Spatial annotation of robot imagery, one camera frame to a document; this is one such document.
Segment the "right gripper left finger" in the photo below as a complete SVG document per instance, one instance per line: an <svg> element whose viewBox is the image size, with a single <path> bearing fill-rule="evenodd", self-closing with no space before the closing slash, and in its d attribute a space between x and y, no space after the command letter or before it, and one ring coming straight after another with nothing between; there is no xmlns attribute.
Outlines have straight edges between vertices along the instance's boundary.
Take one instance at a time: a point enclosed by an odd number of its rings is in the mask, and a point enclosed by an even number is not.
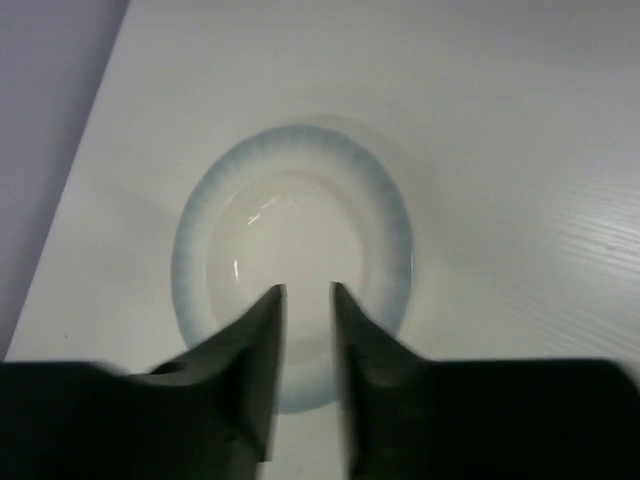
<svg viewBox="0 0 640 480"><path fill-rule="evenodd" d="M286 290L150 372L1 366L5 479L253 479L269 458Z"/></svg>

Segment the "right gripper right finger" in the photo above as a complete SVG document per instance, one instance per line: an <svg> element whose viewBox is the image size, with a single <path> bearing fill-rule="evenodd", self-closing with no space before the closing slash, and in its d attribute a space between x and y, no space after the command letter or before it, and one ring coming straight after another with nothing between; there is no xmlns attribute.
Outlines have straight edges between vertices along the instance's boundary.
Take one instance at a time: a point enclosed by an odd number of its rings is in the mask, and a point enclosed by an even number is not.
<svg viewBox="0 0 640 480"><path fill-rule="evenodd" d="M635 479L639 387L607 359L423 358L332 287L351 479Z"/></svg>

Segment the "white blue-rimmed bowl plate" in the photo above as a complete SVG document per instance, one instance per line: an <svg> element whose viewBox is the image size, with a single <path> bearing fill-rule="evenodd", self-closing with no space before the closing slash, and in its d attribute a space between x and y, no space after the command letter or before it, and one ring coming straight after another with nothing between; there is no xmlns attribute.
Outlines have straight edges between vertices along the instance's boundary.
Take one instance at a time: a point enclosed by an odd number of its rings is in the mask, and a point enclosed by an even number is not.
<svg viewBox="0 0 640 480"><path fill-rule="evenodd" d="M333 284L347 285L387 330L400 329L414 235L383 164L342 132L293 124L242 140L196 184L178 223L171 293L194 346L267 289L286 289L284 414L334 401Z"/></svg>

